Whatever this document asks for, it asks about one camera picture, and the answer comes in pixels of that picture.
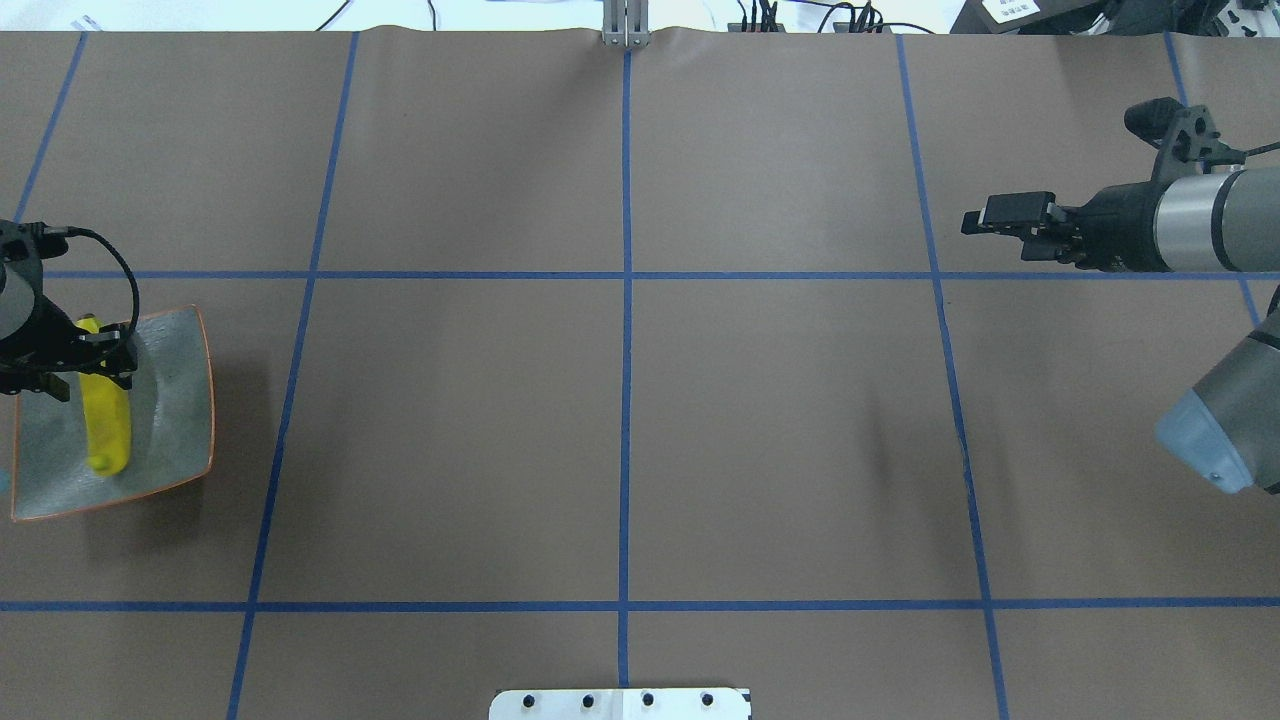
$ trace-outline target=white sticker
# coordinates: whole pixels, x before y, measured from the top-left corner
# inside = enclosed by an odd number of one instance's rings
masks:
[[[982,0],[982,6],[997,23],[1007,23],[1039,12],[1036,0]]]

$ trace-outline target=metal bracket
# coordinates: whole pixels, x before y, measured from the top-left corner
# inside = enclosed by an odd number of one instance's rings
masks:
[[[628,50],[649,45],[649,0],[604,0],[600,38],[609,47]]]

